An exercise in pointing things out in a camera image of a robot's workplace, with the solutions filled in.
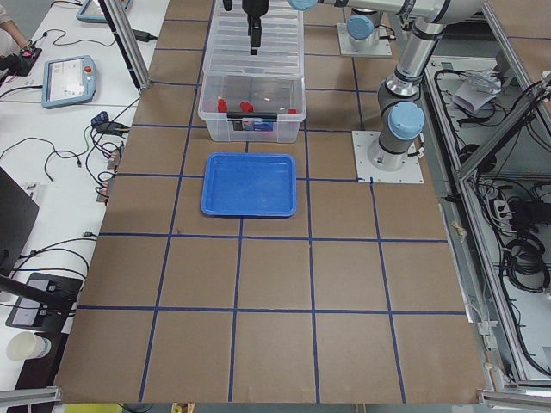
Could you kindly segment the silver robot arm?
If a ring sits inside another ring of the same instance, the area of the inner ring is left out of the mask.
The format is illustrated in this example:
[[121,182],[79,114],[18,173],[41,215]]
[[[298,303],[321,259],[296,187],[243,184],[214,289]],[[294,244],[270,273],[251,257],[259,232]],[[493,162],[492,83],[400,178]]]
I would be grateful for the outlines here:
[[368,148],[368,159],[378,169],[397,171],[406,162],[410,145],[422,132],[423,110],[413,101],[443,30],[480,11],[481,1],[330,1],[336,8],[368,9],[415,18],[394,72],[381,84],[378,102],[382,131]]
[[356,48],[372,46],[380,40],[391,40],[390,29],[387,35],[381,35],[383,13],[371,9],[352,9],[350,18],[346,22],[346,30],[350,42]]

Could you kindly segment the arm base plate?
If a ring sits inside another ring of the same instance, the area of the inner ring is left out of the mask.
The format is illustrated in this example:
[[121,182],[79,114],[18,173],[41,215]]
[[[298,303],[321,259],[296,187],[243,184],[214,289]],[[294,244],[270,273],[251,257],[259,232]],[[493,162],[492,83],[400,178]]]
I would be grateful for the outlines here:
[[365,40],[355,40],[349,35],[346,24],[338,23],[337,34],[340,54],[343,56],[390,59],[393,55],[389,33],[383,27],[378,27]]
[[357,180],[364,183],[423,184],[420,166],[423,146],[417,148],[412,142],[408,152],[393,155],[381,149],[379,135],[378,131],[352,132]]

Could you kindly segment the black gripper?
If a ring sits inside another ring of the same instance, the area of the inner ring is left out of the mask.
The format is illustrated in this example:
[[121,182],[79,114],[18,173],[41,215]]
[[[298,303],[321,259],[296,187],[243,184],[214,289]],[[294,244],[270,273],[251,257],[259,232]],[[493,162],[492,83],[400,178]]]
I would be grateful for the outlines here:
[[261,19],[268,13],[269,0],[243,0],[242,9],[247,14],[251,55],[257,55],[261,46]]

